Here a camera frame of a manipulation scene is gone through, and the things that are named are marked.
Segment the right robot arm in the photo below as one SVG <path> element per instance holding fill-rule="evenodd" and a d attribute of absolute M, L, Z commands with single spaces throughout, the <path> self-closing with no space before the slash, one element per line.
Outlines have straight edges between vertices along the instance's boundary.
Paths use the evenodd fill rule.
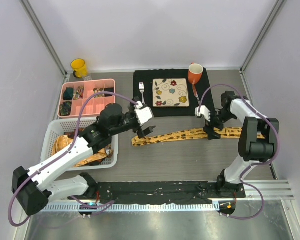
<path fill-rule="evenodd" d="M 231 119 L 242 123 L 238 141 L 238 156 L 233 163 L 222 170 L 215 183 L 216 193 L 228 197 L 243 190 L 243 179 L 257 166 L 271 161 L 279 148 L 279 121 L 268 118 L 255 109 L 247 97 L 226 91 L 221 95 L 222 108 L 211 112 L 206 106 L 199 105 L 195 115 L 204 117 L 203 130 L 208 139 L 220 139 L 216 130 L 221 130 L 224 123 Z"/>

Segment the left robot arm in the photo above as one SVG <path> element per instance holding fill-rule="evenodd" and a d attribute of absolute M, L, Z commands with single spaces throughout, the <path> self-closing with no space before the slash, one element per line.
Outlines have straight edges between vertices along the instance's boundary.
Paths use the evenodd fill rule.
<path fill-rule="evenodd" d="M 75 164 L 91 157 L 111 143 L 112 136 L 131 130 L 142 138 L 153 127 L 142 125 L 153 118 L 152 110 L 138 102 L 122 113 L 119 104 L 105 106 L 96 121 L 80 132 L 72 143 L 47 160 L 29 169 L 22 166 L 12 173 L 12 193 L 27 216 L 40 212 L 49 202 L 63 197 L 82 196 L 92 199 L 97 184 L 87 173 L 58 181 L 57 178 Z"/>

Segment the yellow beetle print tie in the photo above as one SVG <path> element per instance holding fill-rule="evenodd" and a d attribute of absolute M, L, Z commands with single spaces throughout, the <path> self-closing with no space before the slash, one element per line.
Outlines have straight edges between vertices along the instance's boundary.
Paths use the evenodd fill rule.
<path fill-rule="evenodd" d="M 238 139 L 240 138 L 242 128 L 241 127 L 225 127 L 222 130 L 217 128 L 214 129 L 217 134 L 220 135 L 222 139 Z M 145 145 L 166 143 L 166 142 L 176 142 L 185 140 L 201 140 L 208 138 L 208 134 L 201 128 L 194 128 L 188 130 L 181 130 L 177 132 L 171 132 L 163 135 L 150 136 L 138 138 L 137 136 L 131 139 L 131 144 L 133 147 L 141 147 Z"/>

